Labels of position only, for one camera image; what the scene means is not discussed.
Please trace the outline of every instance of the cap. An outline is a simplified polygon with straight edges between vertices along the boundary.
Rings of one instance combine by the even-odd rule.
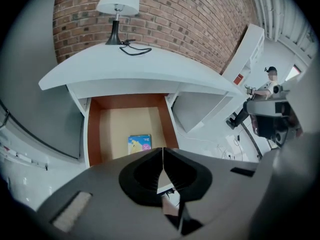
[[[274,66],[270,66],[268,70],[267,70],[267,68],[265,68],[264,71],[266,71],[267,73],[273,72],[273,73],[275,73],[276,75],[278,74],[278,71],[277,71],[277,69],[276,69]]]

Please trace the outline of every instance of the wooden drawer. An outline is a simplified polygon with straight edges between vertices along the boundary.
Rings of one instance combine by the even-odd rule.
[[[128,155],[128,137],[151,135],[152,148],[179,148],[167,94],[125,94],[91,98],[85,115],[87,167]]]

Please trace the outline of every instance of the table lamp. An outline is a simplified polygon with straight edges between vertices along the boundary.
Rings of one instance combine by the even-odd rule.
[[[139,13],[140,0],[100,0],[96,10],[105,14],[115,14],[112,32],[106,45],[121,45],[118,36],[119,16],[131,16]]]

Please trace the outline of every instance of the lamp cord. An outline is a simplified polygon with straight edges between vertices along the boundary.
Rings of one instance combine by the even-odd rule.
[[[149,52],[151,52],[152,48],[144,48],[144,49],[138,49],[138,48],[135,48],[135,47],[132,47],[130,45],[131,42],[134,42],[136,41],[135,39],[127,39],[125,41],[122,41],[121,44],[124,46],[124,47],[120,47],[120,50],[123,51],[125,54],[129,55],[129,56],[138,56],[138,55],[143,55],[143,54],[147,54]],[[138,50],[138,51],[143,51],[143,52],[139,52],[139,53],[128,53],[127,51],[125,51],[124,48],[126,47],[130,47],[132,49],[135,49],[135,50]]]

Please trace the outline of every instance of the book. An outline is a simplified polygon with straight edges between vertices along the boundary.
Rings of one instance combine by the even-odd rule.
[[[151,135],[128,137],[128,155],[151,149]]]

